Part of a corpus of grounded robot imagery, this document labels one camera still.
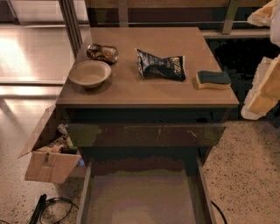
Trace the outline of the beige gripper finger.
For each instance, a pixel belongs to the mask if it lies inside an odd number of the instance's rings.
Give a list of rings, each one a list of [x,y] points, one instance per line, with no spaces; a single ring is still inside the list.
[[[274,59],[263,57],[258,65],[252,88],[244,100],[241,116],[258,120],[266,116],[280,101],[280,55]]]
[[[270,26],[274,9],[277,6],[277,0],[271,0],[262,8],[254,11],[248,17],[247,22],[256,26]]]

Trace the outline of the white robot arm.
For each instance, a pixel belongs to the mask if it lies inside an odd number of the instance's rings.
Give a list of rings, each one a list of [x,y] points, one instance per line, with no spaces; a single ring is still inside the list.
[[[257,26],[270,27],[270,42],[280,47],[280,0],[271,0],[248,17],[248,22]],[[258,120],[273,109],[280,101],[280,55],[274,59],[263,57],[258,65],[248,91],[241,116]]]

